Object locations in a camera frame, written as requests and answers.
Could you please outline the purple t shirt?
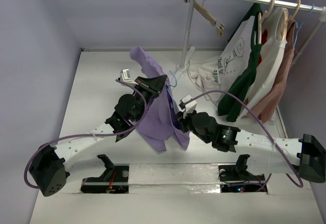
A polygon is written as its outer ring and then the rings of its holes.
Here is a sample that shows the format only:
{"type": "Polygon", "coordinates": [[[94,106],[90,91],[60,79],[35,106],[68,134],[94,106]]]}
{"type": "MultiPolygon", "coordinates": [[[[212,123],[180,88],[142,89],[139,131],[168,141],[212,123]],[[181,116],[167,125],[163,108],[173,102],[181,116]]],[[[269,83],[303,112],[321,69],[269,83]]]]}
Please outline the purple t shirt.
{"type": "MultiPolygon", "coordinates": [[[[129,56],[141,66],[147,78],[164,75],[162,67],[156,60],[147,55],[141,47],[130,50],[129,56]]],[[[170,82],[167,79],[164,88],[147,109],[144,120],[137,127],[139,135],[156,151],[166,151],[165,141],[173,138],[179,146],[186,150],[189,146],[189,133],[181,131],[176,114],[178,106],[173,99],[170,82]]]]}

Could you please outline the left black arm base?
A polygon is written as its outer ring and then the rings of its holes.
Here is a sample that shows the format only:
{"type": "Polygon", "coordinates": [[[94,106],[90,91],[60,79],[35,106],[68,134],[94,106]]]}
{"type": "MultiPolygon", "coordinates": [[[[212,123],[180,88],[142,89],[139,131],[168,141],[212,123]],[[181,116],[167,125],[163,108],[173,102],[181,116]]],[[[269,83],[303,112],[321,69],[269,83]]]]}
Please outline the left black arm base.
{"type": "Polygon", "coordinates": [[[105,155],[97,156],[104,163],[105,170],[99,177],[84,178],[80,190],[82,193],[129,193],[129,165],[114,165],[105,155]]]}

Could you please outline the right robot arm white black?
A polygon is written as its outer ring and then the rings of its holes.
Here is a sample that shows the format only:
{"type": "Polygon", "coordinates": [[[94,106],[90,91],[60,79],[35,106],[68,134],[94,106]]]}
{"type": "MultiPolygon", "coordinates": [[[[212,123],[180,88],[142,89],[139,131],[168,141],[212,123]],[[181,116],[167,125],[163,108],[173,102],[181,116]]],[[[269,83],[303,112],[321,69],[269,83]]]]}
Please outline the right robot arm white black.
{"type": "Polygon", "coordinates": [[[314,183],[325,182],[325,148],[310,134],[302,138],[269,138],[237,127],[219,124],[206,112],[179,112],[177,121],[183,132],[222,152],[238,156],[235,175],[246,179],[251,174],[298,174],[314,183]]]}

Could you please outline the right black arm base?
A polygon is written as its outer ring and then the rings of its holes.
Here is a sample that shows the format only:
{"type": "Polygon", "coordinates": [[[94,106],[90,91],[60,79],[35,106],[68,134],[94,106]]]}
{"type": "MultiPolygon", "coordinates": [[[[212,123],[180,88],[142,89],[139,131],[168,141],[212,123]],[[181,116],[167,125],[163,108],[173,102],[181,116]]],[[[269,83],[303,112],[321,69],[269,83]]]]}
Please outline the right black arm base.
{"type": "Polygon", "coordinates": [[[240,155],[235,164],[219,165],[221,193],[267,192],[265,175],[253,175],[248,171],[247,162],[250,155],[240,155]]]}

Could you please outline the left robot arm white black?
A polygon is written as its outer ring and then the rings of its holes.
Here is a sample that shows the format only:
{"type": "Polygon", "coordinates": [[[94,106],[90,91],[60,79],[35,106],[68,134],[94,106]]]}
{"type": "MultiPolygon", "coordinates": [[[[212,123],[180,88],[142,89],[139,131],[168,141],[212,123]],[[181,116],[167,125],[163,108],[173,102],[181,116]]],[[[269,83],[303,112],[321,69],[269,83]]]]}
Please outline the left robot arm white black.
{"type": "Polygon", "coordinates": [[[69,135],[41,145],[25,167],[23,177],[26,185],[49,197],[66,183],[83,178],[74,165],[81,162],[83,171],[90,168],[85,158],[95,152],[102,140],[114,136],[118,142],[130,135],[144,120],[153,100],[161,95],[167,78],[166,75],[154,78],[138,76],[129,81],[117,78],[117,83],[133,89],[133,93],[122,95],[111,117],[90,133],[69,135]]]}

